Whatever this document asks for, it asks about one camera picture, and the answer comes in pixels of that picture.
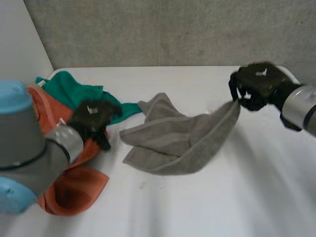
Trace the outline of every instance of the gray concrete wall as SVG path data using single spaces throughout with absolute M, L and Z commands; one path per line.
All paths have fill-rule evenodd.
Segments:
M 24 2 L 55 69 L 269 60 L 315 80 L 315 0 Z

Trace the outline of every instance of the towel fold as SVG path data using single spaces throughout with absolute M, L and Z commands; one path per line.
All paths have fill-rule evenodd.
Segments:
M 159 175 L 202 169 L 221 148 L 240 114 L 236 101 L 210 115 L 187 117 L 174 108 L 165 93 L 138 105 L 146 115 L 145 123 L 120 133 L 125 143 L 135 146 L 123 162 Z
M 76 110 L 83 101 L 87 100 L 103 100 L 119 105 L 122 116 L 114 116 L 111 124 L 121 122 L 133 114 L 142 112 L 136 103 L 121 104 L 113 95 L 103 91 L 102 85 L 81 85 L 66 71 L 56 73 L 51 80 L 36 79 L 36 83 L 41 81 L 46 82 L 42 86 L 46 93 L 71 110 Z

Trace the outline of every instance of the gray towel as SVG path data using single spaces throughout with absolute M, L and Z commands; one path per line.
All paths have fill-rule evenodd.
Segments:
M 121 139 L 135 146 L 124 159 L 137 169 L 159 175 L 195 173 L 223 145 L 236 124 L 240 106 L 228 102 L 217 111 L 187 117 L 179 113 L 165 93 L 138 102 L 145 123 L 124 130 Z

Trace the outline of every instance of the green towel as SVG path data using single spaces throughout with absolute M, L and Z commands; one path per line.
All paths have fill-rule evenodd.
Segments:
M 133 114 L 142 112 L 137 103 L 121 104 L 110 93 L 103 91 L 103 86 L 81 85 L 66 71 L 56 73 L 51 80 L 36 78 L 36 83 L 42 80 L 46 82 L 42 86 L 45 92 L 71 110 L 75 110 L 85 100 L 105 100 L 120 105 L 123 116 L 114 116 L 111 124 L 121 122 Z

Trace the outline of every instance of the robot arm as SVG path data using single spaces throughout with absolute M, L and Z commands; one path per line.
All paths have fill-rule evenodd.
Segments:
M 105 126 L 120 107 L 104 101 L 83 102 L 67 124 L 45 136 L 20 81 L 0 80 L 0 213 L 21 213 L 76 161 L 92 138 L 110 148 Z
M 285 127 L 316 136 L 316 87 L 294 84 L 271 63 L 241 67 L 231 75 L 229 86 L 233 100 L 250 111 L 273 104 Z

